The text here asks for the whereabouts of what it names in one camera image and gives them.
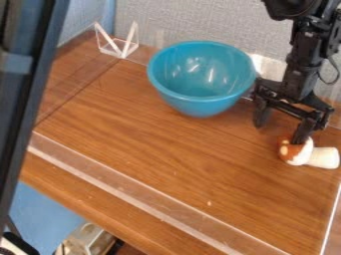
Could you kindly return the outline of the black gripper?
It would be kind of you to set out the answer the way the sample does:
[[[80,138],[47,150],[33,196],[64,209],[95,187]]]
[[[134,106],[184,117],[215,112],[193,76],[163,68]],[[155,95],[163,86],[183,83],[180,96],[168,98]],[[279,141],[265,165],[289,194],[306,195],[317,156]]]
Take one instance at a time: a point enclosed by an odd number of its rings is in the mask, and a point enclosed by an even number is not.
[[[294,100],[279,92],[279,88],[279,82],[262,78],[255,79],[254,91],[251,92],[255,105],[253,124],[257,128],[265,126],[271,109],[287,113],[302,120],[290,142],[303,144],[316,129],[326,128],[334,108],[316,96],[314,92],[310,92],[301,100]]]

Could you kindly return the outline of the dark robot arm link foreground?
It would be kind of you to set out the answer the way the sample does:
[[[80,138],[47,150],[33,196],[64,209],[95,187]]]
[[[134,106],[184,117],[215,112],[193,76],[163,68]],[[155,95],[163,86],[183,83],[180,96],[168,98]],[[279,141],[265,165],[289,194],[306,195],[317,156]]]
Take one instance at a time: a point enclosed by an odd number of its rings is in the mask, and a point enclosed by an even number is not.
[[[71,0],[0,0],[0,234]]]

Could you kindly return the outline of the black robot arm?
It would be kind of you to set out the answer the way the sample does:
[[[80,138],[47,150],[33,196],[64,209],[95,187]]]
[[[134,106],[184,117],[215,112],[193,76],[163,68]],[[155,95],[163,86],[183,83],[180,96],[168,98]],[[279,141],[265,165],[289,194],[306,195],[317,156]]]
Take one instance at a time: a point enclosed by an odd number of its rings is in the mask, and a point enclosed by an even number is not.
[[[332,56],[341,45],[341,0],[262,0],[273,20],[293,21],[286,69],[281,82],[255,80],[253,124],[261,128],[277,109],[301,120],[291,136],[303,144],[316,130],[325,129],[332,106],[314,94],[317,80],[333,86],[341,71]]]

